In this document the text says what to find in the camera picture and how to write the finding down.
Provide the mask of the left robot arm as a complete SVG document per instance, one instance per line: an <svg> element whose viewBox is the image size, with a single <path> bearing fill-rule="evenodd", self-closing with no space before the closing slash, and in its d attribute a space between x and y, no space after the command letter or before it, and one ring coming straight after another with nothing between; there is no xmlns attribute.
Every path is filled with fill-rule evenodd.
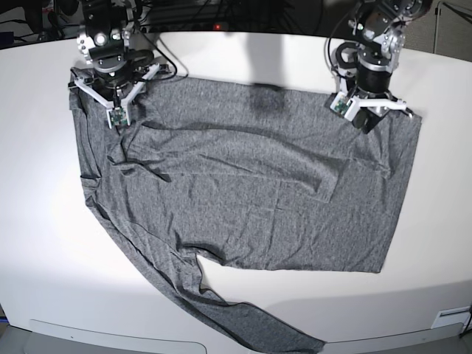
<svg viewBox="0 0 472 354"><path fill-rule="evenodd" d="M330 49L329 69L339 89L330 109L351 123L384 118L390 111L413 112L389 90L406 41L407 26L431 9L431 1L357 1L338 25L346 24L353 39Z"/></svg>

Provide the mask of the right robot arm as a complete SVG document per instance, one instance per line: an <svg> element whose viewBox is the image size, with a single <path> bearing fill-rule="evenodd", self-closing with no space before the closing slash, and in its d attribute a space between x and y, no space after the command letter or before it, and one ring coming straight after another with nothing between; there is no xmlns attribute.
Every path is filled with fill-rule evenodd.
<svg viewBox="0 0 472 354"><path fill-rule="evenodd" d="M124 111L155 63L153 51L134 49L142 1L82 1L77 47L91 70L71 68L71 89L81 89L105 108Z"/></svg>

